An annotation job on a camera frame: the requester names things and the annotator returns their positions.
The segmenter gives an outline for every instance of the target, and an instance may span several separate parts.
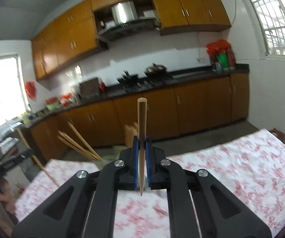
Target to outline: range hood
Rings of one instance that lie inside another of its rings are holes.
[[[97,33],[97,38],[104,41],[114,41],[121,37],[152,30],[159,27],[157,17],[138,17],[133,1],[121,2],[112,7],[115,26],[105,28]]]

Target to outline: metal screw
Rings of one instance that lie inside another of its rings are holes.
[[[80,178],[80,179],[82,179],[82,178],[85,178],[86,176],[87,176],[87,173],[86,173],[86,171],[78,171],[77,173],[76,173],[76,176],[78,177],[78,178]]]
[[[208,176],[208,171],[201,169],[198,171],[198,175],[201,177],[206,177],[206,176]]]
[[[125,162],[123,160],[116,160],[114,165],[117,167],[121,167],[125,165]]]
[[[171,164],[171,161],[169,159],[162,159],[160,164],[162,166],[169,166]]]

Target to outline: red and white tablecloth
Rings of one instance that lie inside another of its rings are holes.
[[[285,145],[267,130],[170,159],[190,171],[207,169],[269,226],[273,237],[285,225]],[[98,170],[90,162],[61,160],[50,160],[45,168],[60,185],[79,170]],[[19,221],[55,190],[40,172],[16,202]],[[165,190],[147,189],[142,197],[136,191],[119,191],[113,236],[170,237]]]

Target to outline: wooden chopstick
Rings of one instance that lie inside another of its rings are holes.
[[[138,136],[139,136],[139,183],[140,196],[143,193],[145,179],[145,146],[147,129],[147,99],[138,98]]]
[[[59,134],[64,137],[67,141],[69,141],[70,143],[72,143],[75,147],[77,147],[79,150],[83,151],[85,154],[89,154],[91,157],[93,157],[94,160],[100,160],[97,156],[95,156],[94,154],[92,154],[91,152],[87,151],[86,149],[84,149],[81,145],[79,145],[75,140],[73,140],[69,135],[67,135],[64,132],[58,131]]]
[[[27,140],[25,139],[23,133],[21,132],[21,130],[19,128],[17,128],[17,132],[21,138],[21,141],[24,143],[24,145],[26,146],[26,148],[30,149],[30,146],[27,142]],[[32,155],[31,156],[33,158],[33,160],[37,163],[37,165],[39,166],[39,168],[45,172],[45,174],[50,178],[51,181],[53,181],[53,183],[57,186],[60,187],[60,185],[56,182],[56,180],[50,176],[50,174],[45,170],[45,168],[43,167],[42,163],[39,161],[39,159],[35,156]]]
[[[96,160],[96,158],[91,157],[88,153],[83,152],[82,150],[78,149],[77,147],[73,146],[71,143],[69,143],[67,140],[62,138],[61,136],[57,136],[59,140],[61,140],[64,144],[68,145],[71,149],[75,150],[76,152],[80,153],[81,155],[87,157],[90,160]]]
[[[78,138],[84,143],[84,145],[88,148],[88,150],[97,156],[97,158],[99,158],[100,161],[103,161],[103,159],[99,156],[99,154],[96,153],[96,151],[94,149],[92,149],[92,147],[86,142],[86,140],[81,136],[81,134],[79,134],[79,132],[77,131],[77,129],[73,126],[72,123],[68,122],[68,125],[70,126],[70,128],[72,129],[72,131],[78,136]]]

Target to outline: black countertop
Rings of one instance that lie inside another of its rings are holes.
[[[223,71],[221,73],[212,71],[210,66],[172,71],[172,72],[168,72],[168,74],[173,76],[173,79],[167,81],[166,83],[161,83],[161,85],[157,85],[157,86],[151,86],[151,85],[144,86],[143,88],[131,90],[128,92],[126,92],[122,88],[121,84],[113,85],[113,86],[107,87],[106,92],[104,92],[103,94],[100,94],[98,96],[91,97],[88,99],[84,99],[78,105],[68,105],[63,108],[57,109],[41,118],[36,118],[35,120],[32,120],[32,122],[28,125],[25,125],[25,127],[31,128],[32,126],[38,124],[40,121],[48,118],[49,116],[56,115],[63,111],[71,110],[71,109],[81,107],[84,105],[98,103],[98,102],[102,102],[105,100],[110,100],[110,99],[114,99],[117,97],[123,97],[123,96],[130,95],[130,94],[141,93],[141,92],[145,92],[145,91],[149,91],[149,90],[153,90],[157,88],[176,86],[176,85],[184,84],[187,82],[226,77],[226,76],[230,76],[231,74],[240,74],[240,73],[249,73],[249,64],[236,64],[236,67],[234,70]]]

